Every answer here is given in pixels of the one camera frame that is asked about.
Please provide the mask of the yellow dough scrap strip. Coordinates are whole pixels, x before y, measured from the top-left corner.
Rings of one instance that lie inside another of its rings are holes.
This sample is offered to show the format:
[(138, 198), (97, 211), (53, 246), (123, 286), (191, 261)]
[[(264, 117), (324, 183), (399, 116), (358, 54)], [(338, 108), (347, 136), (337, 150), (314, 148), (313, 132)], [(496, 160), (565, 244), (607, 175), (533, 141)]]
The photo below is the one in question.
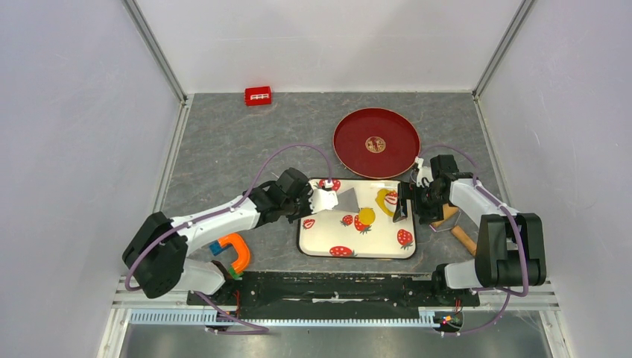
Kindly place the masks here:
[(398, 192), (393, 189), (380, 189), (376, 195), (376, 204), (379, 209), (386, 215), (391, 218), (394, 217), (394, 213), (396, 211), (396, 206), (399, 201)]

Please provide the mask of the white strawberry tray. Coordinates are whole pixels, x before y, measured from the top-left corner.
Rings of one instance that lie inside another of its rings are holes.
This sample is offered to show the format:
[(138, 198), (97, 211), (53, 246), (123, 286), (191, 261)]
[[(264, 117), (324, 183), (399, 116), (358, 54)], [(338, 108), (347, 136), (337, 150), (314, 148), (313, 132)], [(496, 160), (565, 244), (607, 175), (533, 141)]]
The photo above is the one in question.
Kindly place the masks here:
[(300, 220), (297, 245), (312, 257), (348, 257), (365, 259), (406, 260), (417, 249), (412, 218), (393, 223), (376, 204), (380, 189), (398, 189), (396, 180), (334, 179), (332, 188), (344, 192), (354, 188), (358, 205), (373, 208), (376, 220), (372, 225), (358, 221), (358, 213), (323, 210)]

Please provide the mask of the orange handled metal scraper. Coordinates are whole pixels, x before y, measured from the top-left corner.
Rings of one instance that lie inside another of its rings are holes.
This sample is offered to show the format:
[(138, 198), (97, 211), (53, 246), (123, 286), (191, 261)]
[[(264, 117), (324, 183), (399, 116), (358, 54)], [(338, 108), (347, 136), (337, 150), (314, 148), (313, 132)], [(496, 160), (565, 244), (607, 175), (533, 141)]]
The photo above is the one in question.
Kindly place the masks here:
[(333, 207), (333, 210), (348, 213), (358, 213), (360, 211), (354, 188), (348, 189), (344, 192), (337, 192), (336, 198), (338, 203)]

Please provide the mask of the yellow dough piece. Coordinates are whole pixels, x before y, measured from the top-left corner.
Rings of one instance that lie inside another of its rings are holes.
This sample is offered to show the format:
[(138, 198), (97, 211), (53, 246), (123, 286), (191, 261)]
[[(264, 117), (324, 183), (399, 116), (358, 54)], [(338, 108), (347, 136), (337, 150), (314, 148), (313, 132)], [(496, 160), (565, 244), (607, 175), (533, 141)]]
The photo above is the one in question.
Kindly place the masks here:
[(363, 225), (372, 225), (376, 220), (376, 214), (373, 208), (361, 208), (358, 212), (358, 221)]

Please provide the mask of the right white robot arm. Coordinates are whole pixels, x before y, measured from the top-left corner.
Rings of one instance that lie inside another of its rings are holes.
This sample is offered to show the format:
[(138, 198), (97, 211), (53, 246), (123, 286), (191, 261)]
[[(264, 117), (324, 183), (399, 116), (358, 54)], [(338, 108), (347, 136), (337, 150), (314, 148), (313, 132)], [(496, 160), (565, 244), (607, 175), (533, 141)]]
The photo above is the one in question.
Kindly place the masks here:
[(428, 178), (422, 160), (414, 178), (400, 181), (394, 222), (409, 218), (431, 224), (444, 218), (446, 205), (457, 207), (478, 228), (473, 259), (442, 264), (432, 273), (431, 296), (452, 303), (461, 289), (498, 289), (523, 297), (532, 286), (545, 283), (546, 254), (543, 223), (535, 213), (521, 213), (492, 195), (471, 172), (462, 172), (449, 154), (431, 159)]

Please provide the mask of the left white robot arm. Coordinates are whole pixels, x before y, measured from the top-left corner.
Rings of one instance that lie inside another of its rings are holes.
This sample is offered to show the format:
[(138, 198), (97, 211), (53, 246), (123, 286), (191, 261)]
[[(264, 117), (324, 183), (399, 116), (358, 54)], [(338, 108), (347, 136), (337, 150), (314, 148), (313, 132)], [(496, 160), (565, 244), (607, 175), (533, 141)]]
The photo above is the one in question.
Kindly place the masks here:
[(312, 184), (301, 171), (290, 168), (218, 207), (172, 218), (161, 211), (152, 213), (121, 256), (128, 269), (125, 287), (148, 299), (174, 289), (199, 291), (214, 303), (225, 304), (233, 297), (233, 283), (215, 264), (190, 259), (192, 253), (229, 234), (282, 217), (295, 222), (339, 204), (332, 180)]

